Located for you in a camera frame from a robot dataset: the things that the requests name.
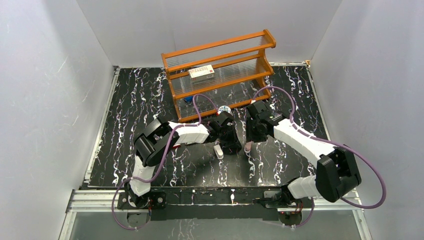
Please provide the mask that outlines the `white stapler part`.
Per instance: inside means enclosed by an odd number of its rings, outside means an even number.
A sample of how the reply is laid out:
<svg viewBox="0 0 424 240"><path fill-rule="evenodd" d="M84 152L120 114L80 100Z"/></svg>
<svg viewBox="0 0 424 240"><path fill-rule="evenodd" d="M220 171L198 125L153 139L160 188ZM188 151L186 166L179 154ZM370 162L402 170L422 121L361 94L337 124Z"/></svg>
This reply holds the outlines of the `white stapler part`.
<svg viewBox="0 0 424 240"><path fill-rule="evenodd" d="M216 157L219 160L222 160L224 158L224 152L223 152L223 150L222 150L222 148L221 148L221 146L219 144L215 145L213 147L213 150L215 152Z"/></svg>

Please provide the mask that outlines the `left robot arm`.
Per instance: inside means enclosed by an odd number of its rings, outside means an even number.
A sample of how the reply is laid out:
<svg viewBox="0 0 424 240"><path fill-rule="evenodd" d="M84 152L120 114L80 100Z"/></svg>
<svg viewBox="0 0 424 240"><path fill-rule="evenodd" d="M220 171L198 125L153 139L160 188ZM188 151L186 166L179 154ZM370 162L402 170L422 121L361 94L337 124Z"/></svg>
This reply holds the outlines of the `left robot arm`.
<svg viewBox="0 0 424 240"><path fill-rule="evenodd" d="M162 117L154 119L133 141L135 164L130 180L124 183L129 205L141 209L151 202L148 194L151 183L158 177L167 154L174 146L218 141L214 152L219 159L239 152L242 145L234 120L226 111L195 123L176 123Z"/></svg>

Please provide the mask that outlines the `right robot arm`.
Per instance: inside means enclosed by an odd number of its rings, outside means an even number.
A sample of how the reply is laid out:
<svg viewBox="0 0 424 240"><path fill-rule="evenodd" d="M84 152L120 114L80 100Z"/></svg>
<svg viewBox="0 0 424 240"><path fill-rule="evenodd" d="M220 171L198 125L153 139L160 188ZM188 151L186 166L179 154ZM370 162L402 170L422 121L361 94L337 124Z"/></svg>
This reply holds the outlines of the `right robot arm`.
<svg viewBox="0 0 424 240"><path fill-rule="evenodd" d="M315 174L290 180L281 187L282 202L295 207L302 198L323 197L334 203L361 184L355 156L343 147L314 139L281 112L264 101L246 107L246 142L282 141L305 157Z"/></svg>

